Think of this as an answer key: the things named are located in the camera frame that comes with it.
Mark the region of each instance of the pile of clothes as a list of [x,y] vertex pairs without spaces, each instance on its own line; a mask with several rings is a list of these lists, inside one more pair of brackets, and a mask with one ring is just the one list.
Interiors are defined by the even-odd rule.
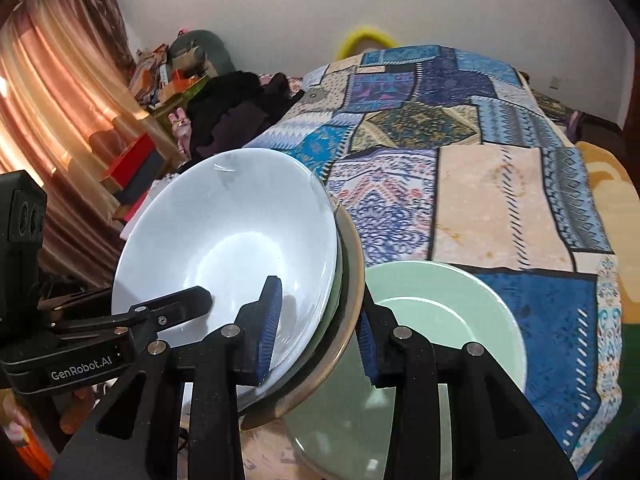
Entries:
[[277,123],[304,92],[292,95],[287,77],[276,74],[266,85],[249,72],[232,72],[211,79],[191,99],[186,115],[170,117],[178,145],[191,160],[184,172],[217,153],[242,148]]

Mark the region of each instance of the paisley pattern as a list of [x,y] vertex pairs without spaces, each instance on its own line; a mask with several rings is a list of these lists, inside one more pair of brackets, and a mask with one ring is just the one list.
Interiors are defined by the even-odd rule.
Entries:
[[371,52],[303,86],[252,146],[325,180],[367,265],[472,266],[514,312],[526,395],[579,467],[620,404],[622,352],[616,257],[579,152],[513,67],[471,52]]

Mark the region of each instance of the brown bowl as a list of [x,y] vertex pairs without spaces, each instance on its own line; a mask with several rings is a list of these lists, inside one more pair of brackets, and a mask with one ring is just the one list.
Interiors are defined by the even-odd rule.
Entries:
[[364,295],[364,255],[360,237],[346,209],[338,206],[335,214],[343,254],[342,290],[334,318],[316,351],[283,387],[247,407],[241,415],[243,431],[281,418],[308,396],[329,376],[353,335]]

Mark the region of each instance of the metal screw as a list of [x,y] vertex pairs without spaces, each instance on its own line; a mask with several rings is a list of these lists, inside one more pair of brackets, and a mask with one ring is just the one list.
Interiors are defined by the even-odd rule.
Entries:
[[166,343],[164,341],[153,341],[152,343],[149,343],[149,346],[146,347],[146,350],[151,355],[161,354],[166,350]]
[[222,330],[220,330],[220,333],[224,337],[235,337],[240,333],[240,327],[234,324],[225,325],[222,327]]
[[406,326],[396,326],[394,328],[394,336],[398,339],[409,339],[414,333]]
[[481,356],[484,354],[484,347],[480,343],[469,343],[466,345],[466,351],[471,355]]

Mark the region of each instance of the white wall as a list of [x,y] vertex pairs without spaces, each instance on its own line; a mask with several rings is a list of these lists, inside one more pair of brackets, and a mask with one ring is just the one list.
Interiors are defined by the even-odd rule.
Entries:
[[[236,66],[304,75],[373,25],[402,44],[472,50],[529,72],[533,88],[612,121],[628,105],[631,36],[608,0],[118,0],[146,46],[207,28]],[[552,76],[559,90],[548,87]]]

